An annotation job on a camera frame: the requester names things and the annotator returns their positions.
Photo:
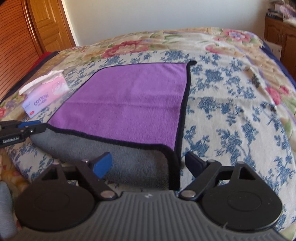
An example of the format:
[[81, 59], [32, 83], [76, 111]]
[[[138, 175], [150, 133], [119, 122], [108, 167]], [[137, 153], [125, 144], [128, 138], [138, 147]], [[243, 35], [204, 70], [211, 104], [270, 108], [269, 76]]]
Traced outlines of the purple and grey microfibre towel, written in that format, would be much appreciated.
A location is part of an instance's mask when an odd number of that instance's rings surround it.
[[105, 152], [104, 179], [139, 188], [180, 188], [181, 149], [191, 67], [144, 63], [103, 68], [50, 117], [32, 143], [74, 164]]

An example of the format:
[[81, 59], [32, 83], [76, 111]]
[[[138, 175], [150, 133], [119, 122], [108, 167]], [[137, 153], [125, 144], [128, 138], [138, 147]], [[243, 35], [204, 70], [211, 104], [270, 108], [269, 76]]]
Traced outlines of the pink cotton tissue box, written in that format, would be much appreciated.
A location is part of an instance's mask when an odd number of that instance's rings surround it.
[[25, 97], [22, 108], [29, 118], [62, 97], [69, 91], [63, 70], [54, 70], [26, 84], [19, 90]]

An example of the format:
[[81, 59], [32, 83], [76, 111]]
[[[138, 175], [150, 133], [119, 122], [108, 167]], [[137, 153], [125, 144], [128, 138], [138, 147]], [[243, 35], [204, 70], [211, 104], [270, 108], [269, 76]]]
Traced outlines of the red blanket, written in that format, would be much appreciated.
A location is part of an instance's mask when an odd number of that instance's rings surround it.
[[32, 71], [35, 67], [37, 67], [40, 64], [44, 64], [46, 61], [48, 61], [51, 57], [53, 52], [45, 52], [43, 53], [37, 61], [32, 65], [32, 67], [29, 69], [29, 71]]

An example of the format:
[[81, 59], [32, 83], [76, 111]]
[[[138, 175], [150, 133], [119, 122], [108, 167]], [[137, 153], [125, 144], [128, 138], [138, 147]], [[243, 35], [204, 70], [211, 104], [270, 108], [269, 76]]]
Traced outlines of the wooden slatted wardrobe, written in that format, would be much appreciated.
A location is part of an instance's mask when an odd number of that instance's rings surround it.
[[33, 40], [24, 1], [1, 1], [1, 99], [37, 61], [42, 51]]

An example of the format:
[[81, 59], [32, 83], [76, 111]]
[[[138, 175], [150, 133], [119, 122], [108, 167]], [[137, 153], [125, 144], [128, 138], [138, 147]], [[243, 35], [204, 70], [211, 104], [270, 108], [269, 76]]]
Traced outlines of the wooden door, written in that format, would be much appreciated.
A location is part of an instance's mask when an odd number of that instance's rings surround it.
[[61, 0], [31, 0], [26, 6], [42, 52], [76, 46]]

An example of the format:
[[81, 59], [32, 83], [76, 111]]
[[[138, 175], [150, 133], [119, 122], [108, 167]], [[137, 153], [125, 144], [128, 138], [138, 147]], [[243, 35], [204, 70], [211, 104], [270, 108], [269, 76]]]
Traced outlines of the floral bed quilt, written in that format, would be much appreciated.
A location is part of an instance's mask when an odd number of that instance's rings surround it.
[[[44, 74], [49, 69], [64, 69], [66, 71], [71, 65], [81, 66], [91, 61], [147, 51], [210, 52], [229, 57], [246, 58], [260, 70], [261, 77], [275, 91], [276, 98], [281, 101], [281, 105], [292, 115], [293, 129], [295, 130], [293, 78], [285, 74], [283, 68], [273, 58], [267, 56], [262, 40], [246, 31], [197, 28], [122, 35], [90, 46], [64, 50], [45, 64], [38, 74]], [[294, 240], [295, 223], [280, 233], [288, 239]]]

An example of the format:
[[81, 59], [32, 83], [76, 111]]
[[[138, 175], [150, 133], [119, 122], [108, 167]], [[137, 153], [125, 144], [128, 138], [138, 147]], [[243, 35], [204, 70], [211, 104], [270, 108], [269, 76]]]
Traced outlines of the white cardboard box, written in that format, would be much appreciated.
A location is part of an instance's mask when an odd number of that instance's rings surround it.
[[271, 42], [268, 42], [268, 45], [269, 45], [272, 53], [274, 54], [274, 56], [276, 56], [280, 60], [281, 59], [281, 50], [282, 50], [281, 45], [274, 44]]

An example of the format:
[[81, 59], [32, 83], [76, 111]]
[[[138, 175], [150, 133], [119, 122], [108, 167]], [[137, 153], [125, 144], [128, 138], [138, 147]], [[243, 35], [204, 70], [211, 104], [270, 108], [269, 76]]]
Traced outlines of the wooden sideboard cabinet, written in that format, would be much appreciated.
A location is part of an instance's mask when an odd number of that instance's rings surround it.
[[290, 24], [265, 17], [264, 39], [281, 45], [281, 63], [295, 79], [295, 27]]

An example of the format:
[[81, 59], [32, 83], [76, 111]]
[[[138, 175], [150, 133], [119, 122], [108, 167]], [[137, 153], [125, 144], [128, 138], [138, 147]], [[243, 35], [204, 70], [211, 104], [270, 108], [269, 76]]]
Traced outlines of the clutter pile on cabinet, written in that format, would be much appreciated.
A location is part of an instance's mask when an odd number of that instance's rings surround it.
[[295, 1], [269, 1], [266, 16], [295, 26]]

